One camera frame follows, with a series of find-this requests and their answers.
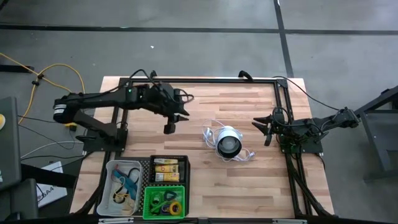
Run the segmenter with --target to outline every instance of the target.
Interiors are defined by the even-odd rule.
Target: robotic arm
[[[186,103],[183,101],[183,97],[189,96],[193,97],[181,89],[174,89],[168,83],[133,86],[129,82],[127,85],[116,87],[115,91],[89,94],[71,93],[56,99],[53,118],[56,122],[63,124],[74,122],[98,133],[97,137],[105,139],[106,143],[118,144],[119,140],[127,137],[126,130],[118,129],[114,123],[104,124],[84,114],[81,109],[110,106],[117,106],[125,110],[142,108],[167,117],[164,134],[172,134],[175,131],[175,123],[188,120],[180,114],[189,116],[189,113],[183,108]]]
[[[327,116],[326,118],[307,118],[291,121],[285,121],[283,111],[284,108],[276,107],[272,114],[264,118],[254,118],[258,123],[253,122],[265,136],[265,146],[271,143],[272,135],[278,134],[277,139],[284,152],[300,152],[297,147],[306,145],[309,147],[307,152],[319,153],[312,151],[311,146],[318,144],[327,134],[327,130],[333,128],[355,128],[360,120],[354,114],[353,110],[348,108],[337,111],[336,114]]]

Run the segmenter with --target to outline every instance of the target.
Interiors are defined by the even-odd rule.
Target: wooden table
[[[118,85],[120,77],[104,77],[101,91]],[[301,78],[293,79],[305,89]],[[185,109],[189,121],[177,123],[174,134],[164,135],[166,118],[146,110],[129,112],[124,157],[149,157],[153,154],[187,155],[191,163],[189,217],[230,218],[288,218],[293,217],[292,199],[287,177],[285,157],[275,138],[269,147],[265,137],[251,121],[255,117],[270,115],[275,105],[272,85],[223,83],[173,83],[195,96]],[[290,99],[295,119],[310,118],[307,96],[289,84]],[[95,118],[108,123],[113,108],[98,108]],[[201,125],[206,119],[217,119],[243,133],[243,146],[256,152],[249,162],[223,162],[214,149],[203,142]],[[103,152],[94,152],[82,163],[71,212],[81,208],[97,187]],[[333,213],[330,193],[321,160],[303,155],[307,184],[318,201]],[[297,186],[300,208],[303,198]]]

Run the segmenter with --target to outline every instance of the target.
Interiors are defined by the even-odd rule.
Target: green basket
[[[162,195],[166,190],[171,190],[177,194],[176,201],[181,203],[182,211],[179,215],[153,215],[150,212],[150,203],[152,195],[161,193]],[[142,214],[144,220],[174,220],[185,218],[185,187],[184,186],[164,186],[164,187],[146,187],[144,193],[144,213]]]

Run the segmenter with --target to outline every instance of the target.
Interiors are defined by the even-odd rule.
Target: gray floor
[[[280,0],[280,6],[286,29],[398,29],[395,0]],[[0,12],[0,21],[78,26],[278,27],[272,0],[15,0]],[[358,108],[386,88],[398,85],[397,35],[288,35],[287,43],[295,77],[304,78],[312,96],[334,107]],[[70,64],[80,71],[91,92],[99,90],[103,76],[128,75],[138,68],[155,69],[159,75],[235,77],[240,70],[255,77],[286,75],[279,34],[0,30],[0,52],[36,70],[52,63]],[[0,58],[0,63],[10,62]],[[54,68],[47,76],[73,90],[80,89],[77,76],[67,69]],[[0,96],[16,96],[22,114],[34,76],[0,73],[0,77]],[[53,99],[64,94],[46,83],[39,86],[29,116],[52,119]],[[314,116],[333,113],[313,101],[310,104]],[[58,141],[71,139],[58,124],[25,120],[23,125]],[[22,154],[49,143],[22,128],[20,136]],[[336,214],[397,223],[398,180],[362,181],[364,174],[379,168],[362,126],[332,131],[323,146]],[[72,151],[54,146],[34,155],[72,156],[80,150],[81,145]],[[44,166],[51,160],[29,162]],[[76,168],[70,168],[70,172],[76,172]]]

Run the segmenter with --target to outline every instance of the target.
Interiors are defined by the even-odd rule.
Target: white paper
[[[43,167],[42,169],[45,170],[52,170],[56,167],[56,169],[53,170],[53,172],[59,172],[59,173],[63,173],[62,170],[62,166],[61,162],[54,162],[48,166]],[[65,187],[56,187],[56,186],[51,186],[51,185],[47,185],[47,184],[37,184],[40,189],[42,189],[43,193],[44,193],[44,198],[39,202],[39,208],[43,207],[44,205],[54,202],[60,198],[63,198],[65,196],[68,195],[67,193],[67,189]],[[37,200],[40,200],[42,198],[42,192],[40,191],[40,189],[38,187],[36,187],[36,192],[37,192]]]

